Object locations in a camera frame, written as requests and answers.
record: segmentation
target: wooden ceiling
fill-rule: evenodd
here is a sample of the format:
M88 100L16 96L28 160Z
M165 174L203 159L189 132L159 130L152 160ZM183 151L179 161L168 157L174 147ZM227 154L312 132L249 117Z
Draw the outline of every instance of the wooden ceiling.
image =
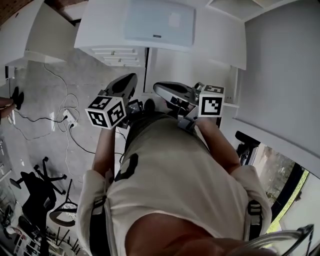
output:
M45 0L44 2L55 10L60 10L63 7L84 1L86 0ZM32 0L0 0L0 26L30 2L32 2Z

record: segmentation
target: fiducial marker cube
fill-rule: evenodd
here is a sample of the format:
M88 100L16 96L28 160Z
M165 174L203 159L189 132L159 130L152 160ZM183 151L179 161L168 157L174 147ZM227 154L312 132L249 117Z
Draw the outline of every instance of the fiducial marker cube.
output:
M199 95L198 117L219 118L222 116L226 89L221 86L205 85Z
M121 97L98 95L85 112L94 127L108 130L126 117L126 109Z

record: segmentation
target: wall shelf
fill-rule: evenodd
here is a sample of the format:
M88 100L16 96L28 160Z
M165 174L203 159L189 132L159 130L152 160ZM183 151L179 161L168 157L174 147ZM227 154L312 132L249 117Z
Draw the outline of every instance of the wall shelf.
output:
M247 22L265 12L297 0L210 0L206 7Z

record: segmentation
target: hand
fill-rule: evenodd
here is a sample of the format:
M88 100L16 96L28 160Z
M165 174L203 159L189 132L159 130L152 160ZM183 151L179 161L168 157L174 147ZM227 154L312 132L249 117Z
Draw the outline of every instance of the hand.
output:
M196 121L195 124L199 127L200 130L214 130L217 129L216 125L216 118L212 117L199 117Z

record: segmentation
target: black strap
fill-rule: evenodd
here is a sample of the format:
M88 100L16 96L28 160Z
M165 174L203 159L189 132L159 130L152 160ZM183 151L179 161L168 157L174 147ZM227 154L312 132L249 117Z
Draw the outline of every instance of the black strap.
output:
M262 207L261 204L252 200L248 204L248 214L251 216L249 241L260 236L262 229Z
M5 75L5 79L9 78L9 66L4 67L4 75Z
M111 256L107 236L105 202L106 196L94 203L91 212L89 246L93 256ZM93 211L98 207L102 207L101 213L93 214Z

